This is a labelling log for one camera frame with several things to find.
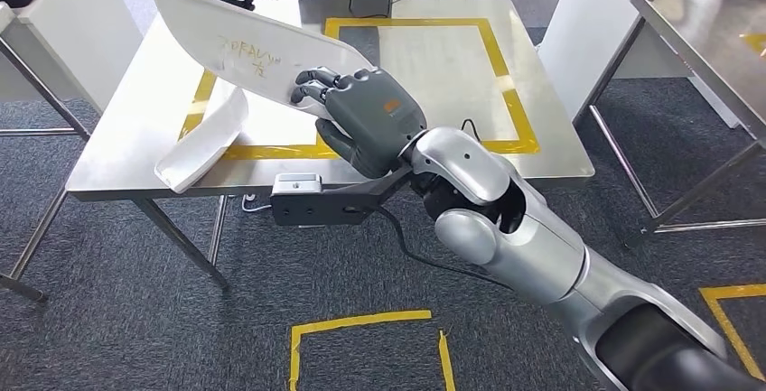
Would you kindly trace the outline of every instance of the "white plastic piece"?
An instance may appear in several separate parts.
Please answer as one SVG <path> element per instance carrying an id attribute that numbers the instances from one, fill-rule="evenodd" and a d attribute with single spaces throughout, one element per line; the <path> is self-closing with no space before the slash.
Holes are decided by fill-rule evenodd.
<path id="1" fill-rule="evenodd" d="M 182 194 L 226 152 L 248 118 L 248 100 L 241 88 L 192 129 L 154 167 L 154 174 L 173 192 Z"/>
<path id="2" fill-rule="evenodd" d="M 154 0 L 175 40 L 199 64 L 235 86 L 332 120 L 310 98 L 290 102 L 295 77 L 324 66 L 341 75 L 372 64 L 346 43 L 219 0 Z"/>

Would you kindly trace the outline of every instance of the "floor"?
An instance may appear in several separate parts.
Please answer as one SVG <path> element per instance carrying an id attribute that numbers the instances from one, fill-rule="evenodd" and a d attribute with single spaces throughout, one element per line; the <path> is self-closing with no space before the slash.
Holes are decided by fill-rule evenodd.
<path id="1" fill-rule="evenodd" d="M 126 2 L 145 31 L 151 2 Z M 541 27 L 555 0 L 514 3 L 528 27 Z M 538 42 L 544 30 L 529 33 Z M 70 106 L 89 126 L 97 121 L 86 104 Z M 660 206 L 749 142 L 684 79 L 615 81 L 600 107 Z M 42 103 L 0 105 L 0 128 L 60 124 Z M 551 209 L 599 253 L 718 328 L 698 289 L 763 283 L 766 230 L 660 235 L 626 248 L 621 240 L 646 215 L 594 121 L 586 118 L 578 132 L 596 174 L 580 187 L 541 188 Z M 11 162 L 0 163 L 0 269 L 13 265 L 81 148 L 71 137 L 0 139 L 0 162 Z M 760 159 L 681 220 L 766 214 L 764 174 Z M 160 204 L 204 249 L 216 200 Z M 298 389 L 312 390 L 444 389 L 450 380 L 458 390 L 600 389 L 541 308 L 407 260 L 382 218 L 359 227 L 278 228 L 266 213 L 230 206 L 219 264 L 232 290 L 222 293 L 131 203 L 68 199 L 24 278 L 51 299 L 40 305 L 0 292 L 0 389 L 271 390 L 287 389 L 296 372 Z M 387 207 L 415 251 L 462 265 L 438 243 L 414 194 L 402 191 Z M 765 301 L 721 302 L 761 366 Z M 422 310 L 431 318 L 307 333 L 294 362 L 295 325 Z"/>

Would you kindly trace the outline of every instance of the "silver robotic arm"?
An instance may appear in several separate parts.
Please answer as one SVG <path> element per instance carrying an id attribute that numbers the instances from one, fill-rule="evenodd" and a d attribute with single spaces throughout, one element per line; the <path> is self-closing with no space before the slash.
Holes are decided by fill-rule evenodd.
<path id="1" fill-rule="evenodd" d="M 408 154 L 415 173 L 444 177 L 479 206 L 518 188 L 515 200 L 525 203 L 520 218 L 501 213 L 493 221 L 475 210 L 449 209 L 436 219 L 436 235 L 557 317 L 602 384 L 620 390 L 762 389 L 723 362 L 725 344 L 715 331 L 660 287 L 589 248 L 507 159 L 445 127 L 425 133 Z M 516 222 L 503 229 L 502 218 Z M 705 369 L 715 374 L 707 377 Z"/>
<path id="2" fill-rule="evenodd" d="M 428 129 L 385 71 L 312 70 L 296 84 L 295 101 L 320 100 L 340 127 L 320 119 L 325 142 L 378 179 L 322 191 L 319 176 L 278 177 L 277 224 L 359 224 L 412 176 L 444 245 L 560 320 L 607 388 L 766 391 L 725 363 L 723 339 L 688 308 L 589 248 L 507 159 L 457 129 Z M 296 207 L 313 211 L 296 216 Z"/>

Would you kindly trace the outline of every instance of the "yellow tape square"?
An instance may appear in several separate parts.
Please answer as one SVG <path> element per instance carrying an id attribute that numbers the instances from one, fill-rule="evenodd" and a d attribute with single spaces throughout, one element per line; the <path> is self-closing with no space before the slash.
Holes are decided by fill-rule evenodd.
<path id="1" fill-rule="evenodd" d="M 431 319 L 430 310 L 411 310 L 406 312 L 380 312 L 364 316 L 344 317 L 342 319 L 333 319 L 331 321 L 316 321 L 314 323 L 295 325 L 290 330 L 290 391 L 297 391 L 298 388 L 301 364 L 300 346 L 301 337 L 303 335 L 326 330 L 337 330 L 339 328 L 349 328 L 351 326 L 370 325 L 372 323 L 421 321 L 428 319 Z M 444 335 L 443 330 L 439 330 L 438 344 L 439 359 L 442 362 L 445 389 L 446 391 L 454 391 L 453 366 L 452 361 L 450 361 L 450 352 L 447 348 L 447 338 Z"/>
<path id="2" fill-rule="evenodd" d="M 750 284 L 750 285 L 730 285 L 726 287 L 706 287 L 699 289 L 702 297 L 705 298 L 707 306 L 710 307 L 710 311 L 713 316 L 721 325 L 724 330 L 724 334 L 731 341 L 734 350 L 739 355 L 745 368 L 751 376 L 757 377 L 760 380 L 766 380 L 763 378 L 761 369 L 756 364 L 752 354 L 744 344 L 742 337 L 734 328 L 732 321 L 724 312 L 721 307 L 720 301 L 722 299 L 736 299 L 736 298 L 748 298 L 753 296 L 766 296 L 766 284 Z"/>
<path id="3" fill-rule="evenodd" d="M 487 18 L 328 18 L 325 21 L 324 34 L 333 39 L 340 39 L 341 27 L 402 27 L 402 26 L 475 26 L 479 30 L 484 49 L 490 59 L 490 65 L 495 77 L 502 78 L 510 75 L 508 65 L 503 58 L 497 38 L 492 31 L 490 20 Z M 179 135 L 181 139 L 194 129 L 201 121 L 207 109 L 216 77 L 205 70 L 197 87 L 190 111 L 183 123 Z M 516 128 L 516 140 L 485 140 L 481 143 L 487 150 L 497 154 L 533 154 L 540 151 L 540 146 L 529 123 L 527 113 L 518 98 L 518 92 L 508 89 L 502 92 L 503 101 L 508 109 L 511 122 Z M 338 155 L 328 146 L 319 135 L 316 144 L 293 145 L 232 145 L 222 159 L 253 160 L 253 159 L 335 159 Z"/>

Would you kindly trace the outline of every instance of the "robot finger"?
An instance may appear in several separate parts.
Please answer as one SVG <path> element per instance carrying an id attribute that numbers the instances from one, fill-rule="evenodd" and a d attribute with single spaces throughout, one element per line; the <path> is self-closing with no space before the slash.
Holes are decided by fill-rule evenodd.
<path id="1" fill-rule="evenodd" d="M 295 78 L 295 84 L 305 84 L 306 82 L 316 79 L 327 87 L 337 87 L 340 78 L 341 75 L 335 71 L 321 66 L 316 69 L 304 70 L 299 73 L 298 77 Z"/>
<path id="2" fill-rule="evenodd" d="M 290 102 L 297 104 L 308 96 L 319 101 L 319 103 L 324 104 L 327 90 L 329 90 L 329 88 L 319 82 L 319 80 L 312 79 L 305 84 L 299 85 L 293 90 L 293 93 L 290 95 Z"/>

